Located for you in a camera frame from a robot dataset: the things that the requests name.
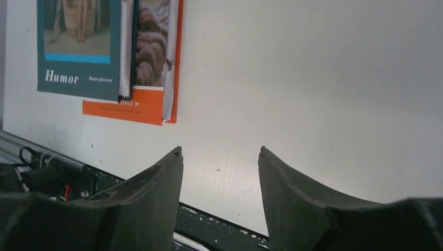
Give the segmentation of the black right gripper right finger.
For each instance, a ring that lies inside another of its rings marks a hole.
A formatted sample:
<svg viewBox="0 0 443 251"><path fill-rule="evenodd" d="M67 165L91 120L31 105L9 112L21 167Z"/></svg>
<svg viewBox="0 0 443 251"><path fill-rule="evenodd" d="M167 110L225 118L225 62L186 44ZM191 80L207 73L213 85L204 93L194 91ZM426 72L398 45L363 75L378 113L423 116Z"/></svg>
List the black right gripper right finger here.
<svg viewBox="0 0 443 251"><path fill-rule="evenodd" d="M442 250L442 198L386 204L356 198L265 147L258 169L272 250Z"/></svg>

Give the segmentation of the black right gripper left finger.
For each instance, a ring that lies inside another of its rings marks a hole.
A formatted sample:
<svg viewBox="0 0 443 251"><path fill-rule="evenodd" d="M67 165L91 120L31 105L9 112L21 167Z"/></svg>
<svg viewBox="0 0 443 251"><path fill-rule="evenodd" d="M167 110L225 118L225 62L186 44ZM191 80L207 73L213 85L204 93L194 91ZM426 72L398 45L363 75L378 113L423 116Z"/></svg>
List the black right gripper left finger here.
<svg viewBox="0 0 443 251"><path fill-rule="evenodd" d="M88 199L1 193L1 250L171 250L183 177L177 146Z"/></svg>

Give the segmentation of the orange book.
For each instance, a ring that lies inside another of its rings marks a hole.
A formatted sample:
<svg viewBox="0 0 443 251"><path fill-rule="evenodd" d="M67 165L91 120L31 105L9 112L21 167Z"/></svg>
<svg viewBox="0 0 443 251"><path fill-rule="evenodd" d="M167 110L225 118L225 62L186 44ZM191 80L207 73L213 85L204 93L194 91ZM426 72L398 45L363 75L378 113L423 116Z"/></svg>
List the orange book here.
<svg viewBox="0 0 443 251"><path fill-rule="evenodd" d="M132 97L83 101L83 114L162 125L176 123L183 1L139 1Z"/></svg>

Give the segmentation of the teal Humor book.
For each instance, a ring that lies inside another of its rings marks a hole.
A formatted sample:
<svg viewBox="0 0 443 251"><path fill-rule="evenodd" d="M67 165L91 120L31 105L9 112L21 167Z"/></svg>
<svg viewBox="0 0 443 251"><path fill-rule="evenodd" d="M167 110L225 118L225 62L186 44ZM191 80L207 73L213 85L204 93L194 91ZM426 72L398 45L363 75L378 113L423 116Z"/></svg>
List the teal Humor book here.
<svg viewBox="0 0 443 251"><path fill-rule="evenodd" d="M138 1L38 1L40 92L132 98Z"/></svg>

